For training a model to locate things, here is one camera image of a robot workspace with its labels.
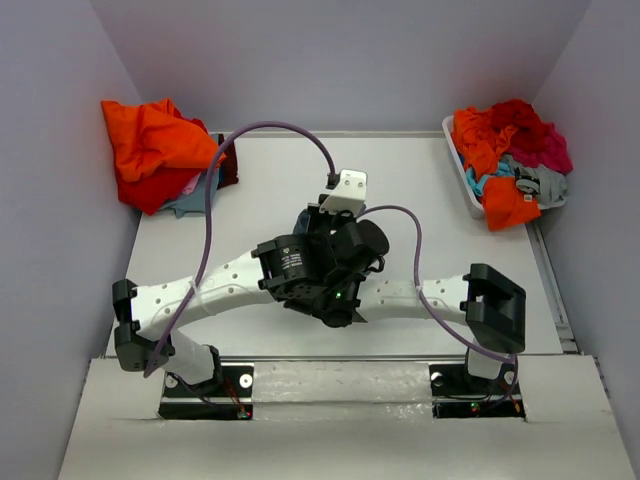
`gray wall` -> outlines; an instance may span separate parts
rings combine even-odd
[[[640,473],[640,2],[594,0],[535,101],[566,137],[571,200],[542,222],[577,340],[600,358]]]
[[[86,0],[0,14],[0,478],[53,479],[137,218],[99,100],[138,94]]]
[[[143,99],[212,130],[425,130],[533,100],[589,0],[91,2]]]

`pile of clothes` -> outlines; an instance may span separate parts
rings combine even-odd
[[[566,198],[565,175],[573,170],[567,143],[528,103],[457,110],[452,137],[489,230],[529,222],[540,216],[539,205]]]
[[[102,111],[122,203],[147,215],[169,209],[178,218],[204,212],[206,171],[222,135],[214,140],[201,120],[184,118],[168,98],[134,107],[103,101]],[[217,189],[238,183],[233,144],[215,168],[212,200]]]

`teal cloth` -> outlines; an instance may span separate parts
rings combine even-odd
[[[483,175],[478,182],[476,182],[476,172],[473,170],[473,167],[469,167],[467,170],[467,183],[473,190],[473,193],[476,196],[481,197],[484,192],[484,185],[487,183],[491,177],[513,177],[513,172],[509,165],[503,162],[498,163],[498,170],[496,170],[491,175]]]
[[[182,218],[185,213],[204,213],[204,200],[205,200],[205,188],[204,184],[207,179],[207,175],[203,173],[198,179],[195,190],[189,195],[180,195],[175,200],[169,200],[165,202],[160,210],[173,210],[177,218]],[[213,172],[213,178],[211,180],[211,202],[216,196],[218,189],[218,183],[220,181],[220,170]]]

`dark red cloth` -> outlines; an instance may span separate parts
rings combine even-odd
[[[547,126],[533,107],[519,99],[496,103],[491,107],[491,126],[504,130],[513,125],[518,131],[511,137],[511,145],[525,152],[539,152],[545,148]]]
[[[218,145],[222,145],[224,142],[224,135],[218,135]],[[235,142],[229,145],[227,151],[227,158],[222,165],[220,165],[220,183],[218,184],[218,190],[229,185],[235,185],[238,183],[238,156],[236,155]]]
[[[149,177],[128,183],[116,169],[118,200],[153,215],[170,199],[180,196],[184,186],[198,173],[206,172],[197,168],[158,167]]]

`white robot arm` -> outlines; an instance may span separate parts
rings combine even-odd
[[[183,310],[163,348],[158,366],[196,385],[221,378],[214,347],[200,345],[179,329],[189,323],[247,305],[284,302],[331,327],[392,318],[431,318],[410,281],[378,280],[388,242],[368,220],[356,221],[364,204],[366,174],[343,170],[328,195],[310,204],[302,234],[283,235],[193,279],[136,286],[114,284],[115,348],[127,371],[147,366],[151,351],[187,292],[195,295]],[[476,341],[500,354],[524,350],[524,291],[486,265],[465,275],[422,282],[419,289],[433,312],[447,322],[471,327]],[[501,363],[470,355],[469,372],[495,378]]]

